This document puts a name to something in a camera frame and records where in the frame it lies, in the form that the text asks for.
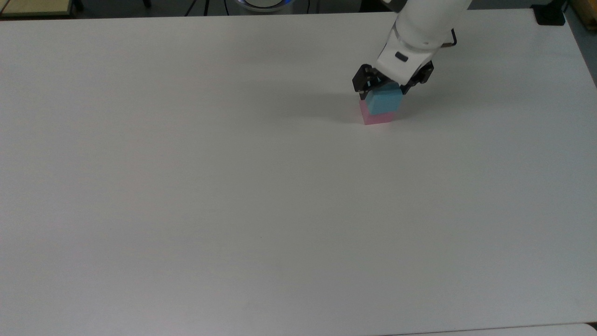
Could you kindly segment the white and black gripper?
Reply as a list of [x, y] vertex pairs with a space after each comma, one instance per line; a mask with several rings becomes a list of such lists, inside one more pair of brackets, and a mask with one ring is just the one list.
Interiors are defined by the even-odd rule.
[[360, 100], [365, 100], [371, 90], [384, 85], [385, 75], [400, 85], [403, 95], [418, 85], [426, 83], [434, 70], [431, 61], [439, 51], [436, 49], [418, 49], [403, 40], [392, 27], [386, 43], [377, 60], [376, 68], [370, 64], [362, 64], [352, 78], [354, 91], [359, 94]]

